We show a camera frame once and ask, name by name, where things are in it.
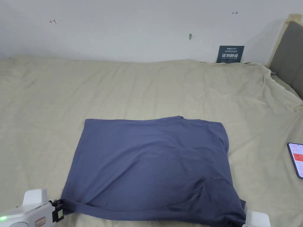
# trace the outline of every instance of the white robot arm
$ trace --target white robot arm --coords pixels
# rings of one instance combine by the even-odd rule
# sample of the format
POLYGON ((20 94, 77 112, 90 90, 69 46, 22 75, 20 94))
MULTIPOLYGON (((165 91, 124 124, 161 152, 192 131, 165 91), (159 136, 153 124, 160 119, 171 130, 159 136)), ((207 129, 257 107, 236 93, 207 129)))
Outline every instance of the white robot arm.
MULTIPOLYGON (((0 213, 0 227, 50 227, 64 219, 61 201, 48 201, 46 189, 27 191, 21 207, 0 213)), ((248 210, 242 227, 270 227, 267 214, 248 210)))

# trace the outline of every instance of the beige bed sheet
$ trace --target beige bed sheet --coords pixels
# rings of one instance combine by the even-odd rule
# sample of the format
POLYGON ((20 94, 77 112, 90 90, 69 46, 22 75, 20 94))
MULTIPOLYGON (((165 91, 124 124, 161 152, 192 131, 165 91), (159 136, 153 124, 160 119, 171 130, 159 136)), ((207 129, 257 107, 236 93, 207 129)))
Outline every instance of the beige bed sheet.
MULTIPOLYGON (((222 122, 234 187, 273 227, 303 226, 303 180, 286 143, 303 143, 301 99, 261 65, 119 63, 12 58, 0 62, 0 210, 25 191, 60 198, 86 118, 181 115, 222 122)), ((66 216, 58 226, 200 226, 66 216)))

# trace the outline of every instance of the red label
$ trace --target red label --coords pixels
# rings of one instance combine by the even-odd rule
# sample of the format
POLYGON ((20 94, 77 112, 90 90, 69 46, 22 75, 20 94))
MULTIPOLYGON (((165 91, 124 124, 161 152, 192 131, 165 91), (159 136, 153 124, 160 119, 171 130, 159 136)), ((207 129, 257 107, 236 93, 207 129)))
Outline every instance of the red label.
POLYGON ((40 218, 39 220, 35 221, 35 227, 40 227, 45 224, 45 217, 40 218))
POLYGON ((303 154, 294 154, 296 161, 303 162, 303 154))

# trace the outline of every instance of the bed sheet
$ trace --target bed sheet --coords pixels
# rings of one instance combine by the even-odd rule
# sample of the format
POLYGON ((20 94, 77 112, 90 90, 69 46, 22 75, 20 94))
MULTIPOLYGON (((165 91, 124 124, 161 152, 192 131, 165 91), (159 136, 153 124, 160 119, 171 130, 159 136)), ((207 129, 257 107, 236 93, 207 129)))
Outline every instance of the bed sheet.
MULTIPOLYGON (((0 210, 25 191, 61 196, 86 118, 170 116, 222 122, 234 187, 273 227, 303 225, 303 181, 286 143, 303 143, 303 101, 252 64, 72 61, 0 62, 0 210)), ((58 226, 201 226, 123 222, 72 214, 58 226)))

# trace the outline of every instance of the headboard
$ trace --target headboard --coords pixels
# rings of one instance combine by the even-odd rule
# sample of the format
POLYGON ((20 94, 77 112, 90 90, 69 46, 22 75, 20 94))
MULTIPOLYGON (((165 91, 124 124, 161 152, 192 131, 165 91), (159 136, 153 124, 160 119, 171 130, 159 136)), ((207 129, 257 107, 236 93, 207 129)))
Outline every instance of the headboard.
POLYGON ((280 34, 269 69, 303 99, 302 15, 291 14, 280 34))

